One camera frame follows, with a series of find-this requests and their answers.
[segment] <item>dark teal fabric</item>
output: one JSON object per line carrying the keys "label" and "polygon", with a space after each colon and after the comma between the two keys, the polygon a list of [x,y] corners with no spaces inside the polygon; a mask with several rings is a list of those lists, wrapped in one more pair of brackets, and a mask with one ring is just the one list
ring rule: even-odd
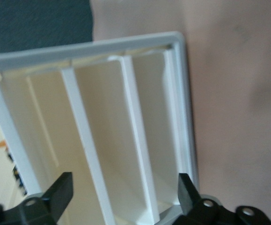
{"label": "dark teal fabric", "polygon": [[0,0],[0,53],[92,41],[89,0]]}

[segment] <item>storage bin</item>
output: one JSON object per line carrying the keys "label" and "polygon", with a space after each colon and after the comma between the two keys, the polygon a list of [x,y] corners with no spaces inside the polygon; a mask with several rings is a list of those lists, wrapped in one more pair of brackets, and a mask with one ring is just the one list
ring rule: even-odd
{"label": "storage bin", "polygon": [[183,42],[170,32],[0,54],[0,128],[28,193],[73,172],[60,223],[169,224],[178,173],[198,186]]}

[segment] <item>empty compartment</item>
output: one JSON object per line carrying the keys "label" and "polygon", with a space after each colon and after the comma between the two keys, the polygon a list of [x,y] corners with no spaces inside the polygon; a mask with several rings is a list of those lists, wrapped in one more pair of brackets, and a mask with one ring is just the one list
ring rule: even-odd
{"label": "empty compartment", "polygon": [[75,74],[117,224],[154,224],[143,190],[120,62],[77,68]]}
{"label": "empty compartment", "polygon": [[133,68],[146,132],[159,212],[179,204],[176,129],[171,74],[165,51],[135,56]]}
{"label": "empty compartment", "polygon": [[104,224],[60,72],[4,78],[0,86],[41,190],[73,172],[74,196],[62,222]]}

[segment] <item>silver bolt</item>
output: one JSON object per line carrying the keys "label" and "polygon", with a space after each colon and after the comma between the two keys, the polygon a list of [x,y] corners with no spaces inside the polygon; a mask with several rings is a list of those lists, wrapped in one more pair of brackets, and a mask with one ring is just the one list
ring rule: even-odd
{"label": "silver bolt", "polygon": [[210,200],[205,200],[205,201],[203,202],[203,204],[204,204],[204,206],[207,206],[207,207],[212,207],[212,206],[213,206],[213,202],[210,201]]}
{"label": "silver bolt", "polygon": [[249,209],[249,208],[243,208],[242,212],[248,216],[253,216],[254,215],[254,211]]}
{"label": "silver bolt", "polygon": [[26,205],[26,206],[31,206],[31,205],[33,205],[34,203],[36,203],[36,201],[32,199],[32,200],[26,202],[25,205]]}

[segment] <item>white container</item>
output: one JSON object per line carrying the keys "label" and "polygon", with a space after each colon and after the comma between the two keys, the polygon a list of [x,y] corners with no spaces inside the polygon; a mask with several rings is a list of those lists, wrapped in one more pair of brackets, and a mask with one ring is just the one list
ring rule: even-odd
{"label": "white container", "polygon": [[61,223],[170,224],[178,173],[198,186],[185,63],[176,32],[0,54],[0,127],[28,193],[69,171]]}

